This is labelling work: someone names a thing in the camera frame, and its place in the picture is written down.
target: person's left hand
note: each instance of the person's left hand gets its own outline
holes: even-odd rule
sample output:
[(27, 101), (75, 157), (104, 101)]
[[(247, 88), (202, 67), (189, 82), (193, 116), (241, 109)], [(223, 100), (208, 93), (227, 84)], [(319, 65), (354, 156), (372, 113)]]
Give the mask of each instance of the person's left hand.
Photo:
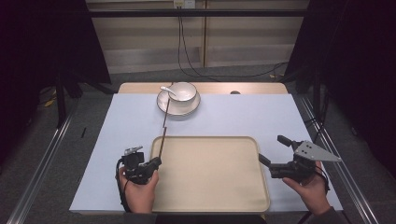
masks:
[(150, 181), (146, 185), (137, 185), (126, 179), (124, 174), (125, 170), (125, 167), (121, 167), (119, 169), (119, 176), (121, 190), (125, 193), (125, 198), (129, 208), (134, 213), (151, 213), (155, 199), (154, 190), (157, 186), (158, 180), (160, 179), (158, 171), (154, 171)]

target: spoon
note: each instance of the spoon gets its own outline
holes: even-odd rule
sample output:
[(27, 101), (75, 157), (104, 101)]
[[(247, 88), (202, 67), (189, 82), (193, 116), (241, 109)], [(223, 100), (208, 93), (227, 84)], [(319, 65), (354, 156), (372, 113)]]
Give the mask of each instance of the spoon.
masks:
[(169, 89), (169, 88), (167, 88), (167, 87), (161, 87), (161, 90), (163, 90), (163, 91), (169, 91), (169, 92), (172, 93), (174, 96), (176, 96), (176, 98), (177, 98), (177, 100), (178, 100), (177, 94), (176, 94), (174, 91), (172, 91), (171, 89)]

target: black sleeve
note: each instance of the black sleeve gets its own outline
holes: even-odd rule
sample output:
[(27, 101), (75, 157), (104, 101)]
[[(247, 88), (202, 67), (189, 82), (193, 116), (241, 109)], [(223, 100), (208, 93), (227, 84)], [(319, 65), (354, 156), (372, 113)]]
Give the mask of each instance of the black sleeve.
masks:
[(124, 224), (138, 223), (138, 224), (154, 224), (157, 219), (155, 214), (141, 214), (141, 213), (124, 213)]
[(334, 208), (332, 207), (329, 211), (323, 213), (320, 216), (314, 217), (311, 219), (309, 224), (333, 224), (333, 223), (345, 223), (343, 219), (335, 212)]

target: white plate with dark rim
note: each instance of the white plate with dark rim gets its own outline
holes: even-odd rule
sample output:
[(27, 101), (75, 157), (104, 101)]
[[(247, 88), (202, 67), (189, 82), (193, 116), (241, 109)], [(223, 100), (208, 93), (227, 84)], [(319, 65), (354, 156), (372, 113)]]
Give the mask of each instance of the white plate with dark rim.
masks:
[[(157, 105), (161, 109), (161, 111), (166, 112), (166, 106), (168, 104), (169, 94), (167, 91), (161, 91), (157, 96)], [(185, 116), (192, 113), (201, 102), (201, 96), (197, 92), (195, 99), (191, 102), (190, 105), (179, 105), (178, 103), (173, 102), (172, 100), (169, 102), (168, 114), (169, 115), (179, 115)]]

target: white bowl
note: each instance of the white bowl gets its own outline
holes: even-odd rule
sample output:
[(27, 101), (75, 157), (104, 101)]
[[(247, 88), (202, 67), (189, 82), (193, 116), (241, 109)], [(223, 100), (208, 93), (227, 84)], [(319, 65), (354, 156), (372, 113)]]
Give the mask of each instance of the white bowl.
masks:
[(197, 89), (189, 82), (177, 82), (169, 87), (176, 96), (169, 92), (171, 101), (179, 105), (189, 105), (192, 103), (197, 95)]

